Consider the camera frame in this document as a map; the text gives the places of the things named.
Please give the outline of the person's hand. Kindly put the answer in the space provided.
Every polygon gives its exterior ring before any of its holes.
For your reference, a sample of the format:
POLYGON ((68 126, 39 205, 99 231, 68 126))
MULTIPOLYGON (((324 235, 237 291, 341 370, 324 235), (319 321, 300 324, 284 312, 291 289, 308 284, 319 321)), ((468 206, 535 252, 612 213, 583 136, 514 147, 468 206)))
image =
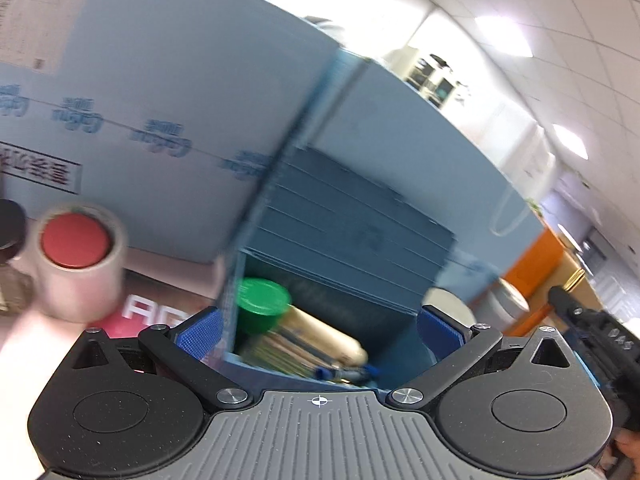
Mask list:
MULTIPOLYGON (((638 432, 632 432, 628 429, 621 429, 615 437, 615 448, 620 451, 623 456, 631 460, 634 465, 631 479, 639 478, 640 465, 640 436, 638 432)), ((606 473, 614 466, 615 458, 612 446, 609 445, 603 452, 597 470, 602 478, 606 477, 606 473)))

